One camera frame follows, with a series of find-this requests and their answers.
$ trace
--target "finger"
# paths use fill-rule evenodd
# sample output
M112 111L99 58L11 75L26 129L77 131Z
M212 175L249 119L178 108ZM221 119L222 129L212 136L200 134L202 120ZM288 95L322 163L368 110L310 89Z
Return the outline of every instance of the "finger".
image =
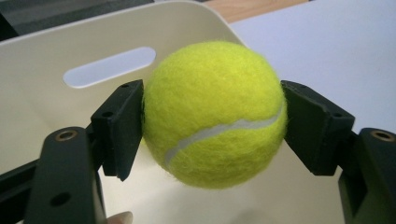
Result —
M132 224L134 216L132 212L124 212L116 214L107 219L107 224Z

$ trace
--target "tennis ball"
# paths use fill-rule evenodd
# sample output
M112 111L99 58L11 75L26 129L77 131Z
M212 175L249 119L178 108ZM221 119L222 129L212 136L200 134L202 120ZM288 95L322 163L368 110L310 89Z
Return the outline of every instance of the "tennis ball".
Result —
M274 70L244 46L214 41L180 49L154 69L144 93L143 135L181 182L225 189L274 157L287 109Z

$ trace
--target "white table surface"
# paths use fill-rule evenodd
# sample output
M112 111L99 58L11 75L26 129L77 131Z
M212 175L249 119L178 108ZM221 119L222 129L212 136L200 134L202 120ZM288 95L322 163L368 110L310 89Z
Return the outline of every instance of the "white table surface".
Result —
M281 79L356 117L354 131L396 133L396 2L318 0L232 24Z

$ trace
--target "yellow tennis ball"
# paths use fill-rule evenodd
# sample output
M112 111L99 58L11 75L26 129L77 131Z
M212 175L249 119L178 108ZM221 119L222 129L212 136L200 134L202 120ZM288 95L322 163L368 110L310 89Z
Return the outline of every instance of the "yellow tennis ball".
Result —
M225 189L274 157L287 109L274 70L258 53L214 41L176 51L153 71L143 134L154 159L181 182Z

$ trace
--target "wooden surface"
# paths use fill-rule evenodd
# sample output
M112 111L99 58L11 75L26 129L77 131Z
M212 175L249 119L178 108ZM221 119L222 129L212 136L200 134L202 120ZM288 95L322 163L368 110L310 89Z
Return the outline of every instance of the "wooden surface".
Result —
M308 0L211 0L205 4L227 22L233 22L306 2Z

